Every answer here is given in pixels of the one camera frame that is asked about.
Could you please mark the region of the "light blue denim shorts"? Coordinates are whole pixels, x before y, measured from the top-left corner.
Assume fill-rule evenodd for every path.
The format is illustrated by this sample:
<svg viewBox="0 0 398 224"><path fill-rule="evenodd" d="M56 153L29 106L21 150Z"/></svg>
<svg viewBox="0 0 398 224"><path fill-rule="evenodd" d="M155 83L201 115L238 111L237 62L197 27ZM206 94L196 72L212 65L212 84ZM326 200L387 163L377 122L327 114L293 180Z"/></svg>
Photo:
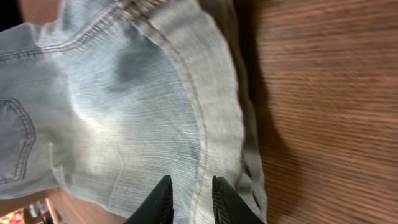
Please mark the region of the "light blue denim shorts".
<svg viewBox="0 0 398 224"><path fill-rule="evenodd" d="M1 32L1 198L54 187L122 217L170 175L176 223L224 177L267 196L231 1L64 1Z"/></svg>

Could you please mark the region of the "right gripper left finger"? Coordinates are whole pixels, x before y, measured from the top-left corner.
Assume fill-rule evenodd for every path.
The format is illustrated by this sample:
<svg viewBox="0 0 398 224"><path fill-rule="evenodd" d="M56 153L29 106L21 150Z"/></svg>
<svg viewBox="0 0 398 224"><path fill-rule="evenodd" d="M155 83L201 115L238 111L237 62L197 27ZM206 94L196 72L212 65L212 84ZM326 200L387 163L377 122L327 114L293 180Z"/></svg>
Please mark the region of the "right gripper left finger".
<svg viewBox="0 0 398 224"><path fill-rule="evenodd" d="M173 220L172 179L165 175L124 224L172 224Z"/></svg>

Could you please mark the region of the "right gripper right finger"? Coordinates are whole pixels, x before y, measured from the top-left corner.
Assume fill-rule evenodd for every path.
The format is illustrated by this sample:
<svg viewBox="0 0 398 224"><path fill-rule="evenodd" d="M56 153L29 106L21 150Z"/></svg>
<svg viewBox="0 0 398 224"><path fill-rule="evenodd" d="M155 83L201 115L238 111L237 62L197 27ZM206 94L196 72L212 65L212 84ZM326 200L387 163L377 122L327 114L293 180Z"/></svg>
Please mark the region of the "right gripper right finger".
<svg viewBox="0 0 398 224"><path fill-rule="evenodd" d="M212 178L215 224L264 224L224 177Z"/></svg>

